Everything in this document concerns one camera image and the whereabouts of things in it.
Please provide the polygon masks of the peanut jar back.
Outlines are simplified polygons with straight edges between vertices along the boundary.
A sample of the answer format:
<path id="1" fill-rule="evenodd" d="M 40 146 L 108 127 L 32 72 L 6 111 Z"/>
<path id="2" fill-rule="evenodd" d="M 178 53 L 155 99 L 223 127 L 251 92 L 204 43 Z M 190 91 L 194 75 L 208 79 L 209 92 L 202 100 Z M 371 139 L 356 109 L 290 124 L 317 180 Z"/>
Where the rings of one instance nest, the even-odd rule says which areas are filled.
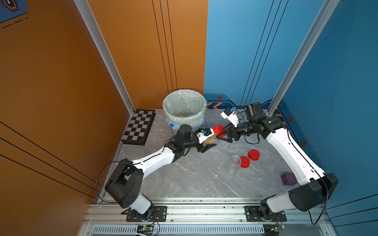
<path id="1" fill-rule="evenodd" d="M 203 144 L 205 145 L 205 146 L 207 146 L 207 145 L 212 145 L 212 144 L 215 144 L 216 143 L 216 141 L 215 141 L 215 139 L 213 138 L 213 137 L 209 137 L 209 138 L 207 138 L 204 142 L 203 142 Z"/>

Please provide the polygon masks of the peanut jar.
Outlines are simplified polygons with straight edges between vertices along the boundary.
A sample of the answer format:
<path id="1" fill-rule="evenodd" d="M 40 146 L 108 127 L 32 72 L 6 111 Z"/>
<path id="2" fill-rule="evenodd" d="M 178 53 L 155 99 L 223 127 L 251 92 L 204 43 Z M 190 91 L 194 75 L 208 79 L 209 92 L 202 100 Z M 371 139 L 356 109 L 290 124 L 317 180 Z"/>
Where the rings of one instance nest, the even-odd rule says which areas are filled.
<path id="1" fill-rule="evenodd" d="M 241 168 L 241 157 L 238 156 L 238 155 L 233 155 L 230 160 L 229 160 L 229 163 L 227 164 L 227 171 L 230 173 L 230 174 L 235 174 L 237 173 L 240 168 Z"/>
<path id="2" fill-rule="evenodd" d="M 203 142 L 203 144 L 205 145 L 205 146 L 207 146 L 207 145 L 212 145 L 212 144 L 215 144 L 216 143 L 216 141 L 215 141 L 215 139 L 213 138 L 213 137 L 209 137 L 209 138 L 207 138 L 204 142 Z"/>

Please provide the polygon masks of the red lid of back jar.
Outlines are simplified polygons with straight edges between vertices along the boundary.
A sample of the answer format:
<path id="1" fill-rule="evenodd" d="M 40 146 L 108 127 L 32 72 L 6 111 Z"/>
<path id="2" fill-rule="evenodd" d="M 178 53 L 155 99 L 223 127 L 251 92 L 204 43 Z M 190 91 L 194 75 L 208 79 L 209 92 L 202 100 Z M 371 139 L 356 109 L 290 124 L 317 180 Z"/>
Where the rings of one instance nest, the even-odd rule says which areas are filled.
<path id="1" fill-rule="evenodd" d="M 223 138 L 226 135 L 225 128 L 222 125 L 213 127 L 214 134 L 217 138 Z"/>

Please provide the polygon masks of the red lid of jar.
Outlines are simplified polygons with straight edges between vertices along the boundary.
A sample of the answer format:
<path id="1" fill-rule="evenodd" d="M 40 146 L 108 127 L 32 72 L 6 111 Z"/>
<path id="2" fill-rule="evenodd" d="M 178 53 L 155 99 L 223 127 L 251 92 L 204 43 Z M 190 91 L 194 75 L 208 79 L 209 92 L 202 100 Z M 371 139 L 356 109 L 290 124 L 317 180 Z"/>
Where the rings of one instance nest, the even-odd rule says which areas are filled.
<path id="1" fill-rule="evenodd" d="M 226 135 L 225 128 L 222 125 L 213 127 L 214 134 L 217 138 L 223 138 Z"/>
<path id="2" fill-rule="evenodd" d="M 248 152 L 248 158 L 252 161 L 258 161 L 260 159 L 260 152 L 256 149 L 251 149 Z"/>
<path id="3" fill-rule="evenodd" d="M 250 166 L 250 159 L 246 156 L 241 156 L 240 157 L 240 167 L 246 169 L 249 166 Z"/>

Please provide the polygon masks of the red lid of front jar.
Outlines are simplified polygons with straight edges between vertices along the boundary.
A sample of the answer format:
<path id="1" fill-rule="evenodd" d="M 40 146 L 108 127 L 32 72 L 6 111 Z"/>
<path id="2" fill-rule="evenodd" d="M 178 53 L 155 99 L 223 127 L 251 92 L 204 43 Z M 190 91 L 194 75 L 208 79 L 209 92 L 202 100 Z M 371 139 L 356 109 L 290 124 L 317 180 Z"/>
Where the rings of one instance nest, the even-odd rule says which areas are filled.
<path id="1" fill-rule="evenodd" d="M 258 161 L 260 159 L 260 152 L 256 149 L 251 149 L 248 152 L 248 158 L 252 161 Z"/>

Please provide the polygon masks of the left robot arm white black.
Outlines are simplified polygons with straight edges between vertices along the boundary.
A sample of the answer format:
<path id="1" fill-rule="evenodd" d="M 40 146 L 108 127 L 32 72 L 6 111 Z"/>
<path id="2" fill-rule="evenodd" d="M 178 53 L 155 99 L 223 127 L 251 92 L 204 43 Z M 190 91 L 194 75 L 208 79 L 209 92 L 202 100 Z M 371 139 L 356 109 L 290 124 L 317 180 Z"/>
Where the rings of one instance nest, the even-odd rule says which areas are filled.
<path id="1" fill-rule="evenodd" d="M 216 145 L 214 137 L 218 134 L 215 128 L 193 131 L 190 125 L 180 126 L 176 135 L 157 152 L 133 161 L 127 158 L 119 161 L 105 185 L 106 192 L 121 208 L 135 211 L 143 220 L 153 220 L 154 204 L 140 193 L 143 180 L 159 168 L 187 155 L 191 149 L 200 153 L 208 151 Z"/>

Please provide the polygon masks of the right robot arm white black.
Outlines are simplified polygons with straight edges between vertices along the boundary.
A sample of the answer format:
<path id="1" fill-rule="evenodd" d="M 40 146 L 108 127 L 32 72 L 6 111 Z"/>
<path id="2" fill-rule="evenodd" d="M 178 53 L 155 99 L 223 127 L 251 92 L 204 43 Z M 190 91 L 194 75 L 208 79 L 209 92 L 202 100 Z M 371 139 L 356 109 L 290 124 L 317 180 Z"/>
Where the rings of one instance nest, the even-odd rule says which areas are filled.
<path id="1" fill-rule="evenodd" d="M 258 134 L 270 143 L 292 170 L 299 187 L 287 193 L 274 195 L 261 201 L 259 214 L 264 220 L 276 219 L 286 210 L 309 211 L 318 205 L 327 206 L 338 179 L 327 174 L 293 140 L 289 130 L 278 117 L 267 117 L 260 103 L 245 106 L 246 122 L 241 123 L 233 107 L 221 116 L 229 124 L 216 133 L 216 138 L 232 143 L 242 136 Z"/>

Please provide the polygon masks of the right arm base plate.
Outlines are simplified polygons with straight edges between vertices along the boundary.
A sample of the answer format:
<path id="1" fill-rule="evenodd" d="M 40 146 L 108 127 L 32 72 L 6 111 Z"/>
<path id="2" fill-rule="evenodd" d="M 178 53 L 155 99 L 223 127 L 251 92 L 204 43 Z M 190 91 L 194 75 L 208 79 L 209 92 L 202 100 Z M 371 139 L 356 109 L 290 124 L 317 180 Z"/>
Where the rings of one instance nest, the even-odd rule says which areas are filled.
<path id="1" fill-rule="evenodd" d="M 244 211 L 248 222 L 287 222 L 284 211 L 264 215 L 261 211 L 261 206 L 245 206 Z"/>

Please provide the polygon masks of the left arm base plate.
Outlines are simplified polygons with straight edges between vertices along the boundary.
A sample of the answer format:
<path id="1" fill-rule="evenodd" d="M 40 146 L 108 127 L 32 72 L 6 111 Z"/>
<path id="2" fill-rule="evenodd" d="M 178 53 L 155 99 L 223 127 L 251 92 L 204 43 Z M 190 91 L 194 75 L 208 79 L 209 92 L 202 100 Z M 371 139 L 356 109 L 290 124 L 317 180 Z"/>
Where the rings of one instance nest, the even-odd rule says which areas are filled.
<path id="1" fill-rule="evenodd" d="M 126 221 L 127 222 L 165 222 L 167 217 L 167 206 L 154 206 L 152 211 L 147 211 L 151 215 L 140 214 L 134 209 L 130 209 Z"/>

